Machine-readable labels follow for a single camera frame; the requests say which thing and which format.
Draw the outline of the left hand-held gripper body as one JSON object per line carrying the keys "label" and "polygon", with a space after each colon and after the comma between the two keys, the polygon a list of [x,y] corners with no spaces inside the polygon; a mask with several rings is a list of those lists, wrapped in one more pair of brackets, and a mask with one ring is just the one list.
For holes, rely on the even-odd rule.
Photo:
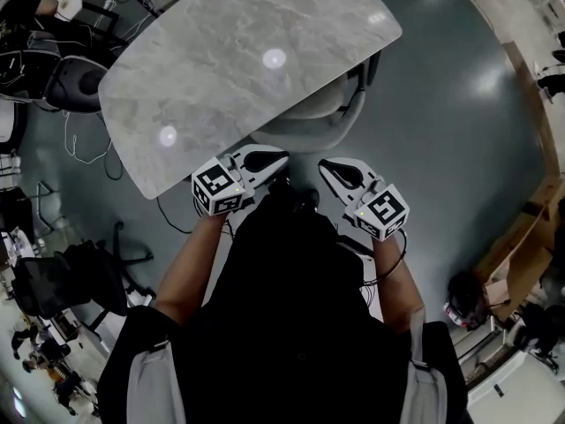
{"label": "left hand-held gripper body", "polygon": [[192,196],[209,216],[237,212],[254,196],[257,175],[233,156],[213,157],[192,173]]}

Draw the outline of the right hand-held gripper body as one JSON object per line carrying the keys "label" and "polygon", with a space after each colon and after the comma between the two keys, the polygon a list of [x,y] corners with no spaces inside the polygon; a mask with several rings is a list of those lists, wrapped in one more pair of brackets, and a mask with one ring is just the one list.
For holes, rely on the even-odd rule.
{"label": "right hand-held gripper body", "polygon": [[373,239],[384,241],[403,227],[409,213],[410,207],[397,188],[377,177],[353,194],[344,217]]}

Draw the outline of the grey upholstered chair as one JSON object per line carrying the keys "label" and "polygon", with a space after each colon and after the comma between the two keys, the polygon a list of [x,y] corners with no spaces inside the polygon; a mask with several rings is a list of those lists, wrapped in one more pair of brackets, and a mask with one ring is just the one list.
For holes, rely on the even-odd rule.
{"label": "grey upholstered chair", "polygon": [[379,62],[380,53],[372,55],[253,132],[251,138],[299,154],[334,148],[357,121]]}

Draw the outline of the person's right forearm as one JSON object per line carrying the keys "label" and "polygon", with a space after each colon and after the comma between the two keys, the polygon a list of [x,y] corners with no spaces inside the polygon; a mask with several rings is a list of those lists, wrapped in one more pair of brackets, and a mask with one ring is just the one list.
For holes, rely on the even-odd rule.
{"label": "person's right forearm", "polygon": [[396,333],[410,328],[411,317],[425,308],[410,270],[393,237],[373,239],[373,258],[383,321]]}

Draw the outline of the person's left forearm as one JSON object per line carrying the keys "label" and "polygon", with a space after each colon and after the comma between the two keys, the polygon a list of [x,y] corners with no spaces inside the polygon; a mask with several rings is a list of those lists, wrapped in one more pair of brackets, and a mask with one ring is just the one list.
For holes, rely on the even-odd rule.
{"label": "person's left forearm", "polygon": [[202,306],[225,220],[201,217],[160,283],[154,307],[179,325]]}

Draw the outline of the black office chair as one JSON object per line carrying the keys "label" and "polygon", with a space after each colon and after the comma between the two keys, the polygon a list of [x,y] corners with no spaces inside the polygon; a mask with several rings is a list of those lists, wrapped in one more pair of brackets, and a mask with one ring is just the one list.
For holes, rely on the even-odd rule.
{"label": "black office chair", "polygon": [[128,268],[150,262],[154,255],[145,246],[141,257],[123,258],[120,249],[123,228],[121,221],[114,224],[111,249],[103,240],[87,240],[51,257],[18,260],[11,287],[22,311],[51,320],[68,308],[93,301],[102,308],[102,313],[87,326],[95,330],[109,313],[127,315],[129,293],[137,292],[153,299],[155,292],[134,280]]}

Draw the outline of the black flat waist device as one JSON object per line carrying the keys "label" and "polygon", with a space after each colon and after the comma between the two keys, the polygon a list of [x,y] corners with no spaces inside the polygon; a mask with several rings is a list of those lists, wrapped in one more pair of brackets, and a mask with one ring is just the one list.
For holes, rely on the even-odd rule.
{"label": "black flat waist device", "polygon": [[367,258],[373,258],[373,250],[367,246],[364,246],[355,239],[347,235],[339,235],[337,237],[337,244],[345,247],[356,255],[365,256]]}

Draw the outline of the grey marble table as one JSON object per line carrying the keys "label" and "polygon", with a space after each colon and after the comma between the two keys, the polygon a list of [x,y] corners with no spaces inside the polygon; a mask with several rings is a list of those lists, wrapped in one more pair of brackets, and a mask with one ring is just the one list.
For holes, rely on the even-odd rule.
{"label": "grey marble table", "polygon": [[382,0],[180,0],[110,67],[102,115],[151,200],[402,32]]}

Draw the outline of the black floor bag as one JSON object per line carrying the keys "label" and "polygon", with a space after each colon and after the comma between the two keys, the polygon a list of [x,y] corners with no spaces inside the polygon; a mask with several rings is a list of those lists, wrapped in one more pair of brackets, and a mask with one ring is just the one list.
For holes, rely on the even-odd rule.
{"label": "black floor bag", "polygon": [[481,326],[486,319],[486,304],[477,278],[468,272],[456,274],[448,283],[448,301],[467,322],[467,330]]}

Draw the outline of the red white bottle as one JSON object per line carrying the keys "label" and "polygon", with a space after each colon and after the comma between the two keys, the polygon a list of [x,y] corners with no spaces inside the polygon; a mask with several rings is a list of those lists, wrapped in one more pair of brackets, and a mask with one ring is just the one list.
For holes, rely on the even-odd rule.
{"label": "red white bottle", "polygon": [[449,302],[446,302],[443,306],[443,310],[446,315],[451,319],[451,321],[458,327],[466,329],[468,324],[464,318],[454,309]]}

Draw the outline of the brown cardboard box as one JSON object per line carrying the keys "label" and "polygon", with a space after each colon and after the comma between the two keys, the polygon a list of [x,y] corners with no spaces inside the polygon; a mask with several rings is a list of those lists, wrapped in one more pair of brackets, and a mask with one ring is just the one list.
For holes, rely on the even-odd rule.
{"label": "brown cardboard box", "polygon": [[517,219],[473,269],[490,313],[504,322],[526,300],[549,267],[565,180],[547,177]]}

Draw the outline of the person's black top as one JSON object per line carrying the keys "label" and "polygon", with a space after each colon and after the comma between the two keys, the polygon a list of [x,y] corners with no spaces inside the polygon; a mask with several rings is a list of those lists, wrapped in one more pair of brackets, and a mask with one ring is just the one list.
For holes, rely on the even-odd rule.
{"label": "person's black top", "polygon": [[127,315],[98,386],[102,424],[464,424],[449,331],[370,314],[364,264],[278,178],[236,230],[201,308]]}

